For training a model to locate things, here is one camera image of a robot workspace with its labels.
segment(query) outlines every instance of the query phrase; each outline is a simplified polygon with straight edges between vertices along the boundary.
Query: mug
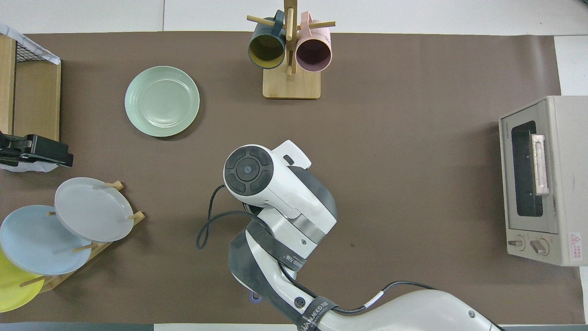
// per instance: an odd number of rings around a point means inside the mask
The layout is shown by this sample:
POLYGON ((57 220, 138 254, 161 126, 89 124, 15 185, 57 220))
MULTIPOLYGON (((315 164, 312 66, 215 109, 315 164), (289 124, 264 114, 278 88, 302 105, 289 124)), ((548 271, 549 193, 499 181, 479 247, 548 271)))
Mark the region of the mug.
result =
POLYGON ((267 20, 274 21, 273 27, 258 23, 249 42, 249 59, 263 69, 273 69, 286 57, 286 33, 283 29, 284 12, 278 10, 276 15, 267 20))
POLYGON ((310 17, 310 12, 302 13, 300 32, 296 44, 296 62, 303 70, 318 72, 329 66, 333 51, 329 28, 310 29, 309 24, 319 23, 310 17))

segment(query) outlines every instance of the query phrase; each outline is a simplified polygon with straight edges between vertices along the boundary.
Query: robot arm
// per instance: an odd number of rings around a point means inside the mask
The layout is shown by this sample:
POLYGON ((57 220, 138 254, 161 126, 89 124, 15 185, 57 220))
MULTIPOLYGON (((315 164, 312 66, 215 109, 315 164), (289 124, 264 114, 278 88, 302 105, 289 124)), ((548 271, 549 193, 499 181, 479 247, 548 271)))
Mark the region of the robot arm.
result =
POLYGON ((332 195, 308 167, 310 160, 290 141, 273 151, 245 145, 226 160, 225 185, 238 200, 263 208, 256 218, 265 224, 252 221, 230 244, 229 268, 239 283, 270 301, 301 331, 501 330, 459 299, 433 289, 349 316, 299 285, 296 271, 337 219, 332 195))

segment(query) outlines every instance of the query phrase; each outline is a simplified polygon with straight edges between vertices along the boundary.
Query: white cable sleeve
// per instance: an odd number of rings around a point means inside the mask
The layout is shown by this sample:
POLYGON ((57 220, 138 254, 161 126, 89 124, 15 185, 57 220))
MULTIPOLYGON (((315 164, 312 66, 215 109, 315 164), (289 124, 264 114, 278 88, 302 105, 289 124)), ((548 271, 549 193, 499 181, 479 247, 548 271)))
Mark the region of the white cable sleeve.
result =
POLYGON ((369 306, 373 305, 383 295, 384 295, 384 292, 383 291, 378 292, 376 295, 373 296, 373 298, 371 298, 368 302, 366 302, 366 304, 364 304, 364 306, 366 306, 366 308, 369 308, 369 306))

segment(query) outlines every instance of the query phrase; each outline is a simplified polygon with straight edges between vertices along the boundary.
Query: warning triangle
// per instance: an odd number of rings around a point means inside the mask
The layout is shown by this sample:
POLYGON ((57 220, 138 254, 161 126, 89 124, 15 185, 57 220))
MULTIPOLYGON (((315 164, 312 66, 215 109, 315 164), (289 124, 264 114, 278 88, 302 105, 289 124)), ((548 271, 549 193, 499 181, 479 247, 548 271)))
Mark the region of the warning triangle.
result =
POLYGON ((572 241, 572 245, 575 245, 578 241, 580 241, 580 238, 570 233, 570 240, 572 241))

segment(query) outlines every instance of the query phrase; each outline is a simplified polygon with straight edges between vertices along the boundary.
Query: toaster oven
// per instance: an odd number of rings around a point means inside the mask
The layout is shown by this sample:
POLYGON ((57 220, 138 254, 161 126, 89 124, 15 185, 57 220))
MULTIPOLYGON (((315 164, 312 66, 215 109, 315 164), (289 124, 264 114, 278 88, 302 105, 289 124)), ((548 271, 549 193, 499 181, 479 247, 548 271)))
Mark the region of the toaster oven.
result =
POLYGON ((580 96, 544 97, 500 118, 508 253, 588 265, 586 123, 588 97, 580 96))

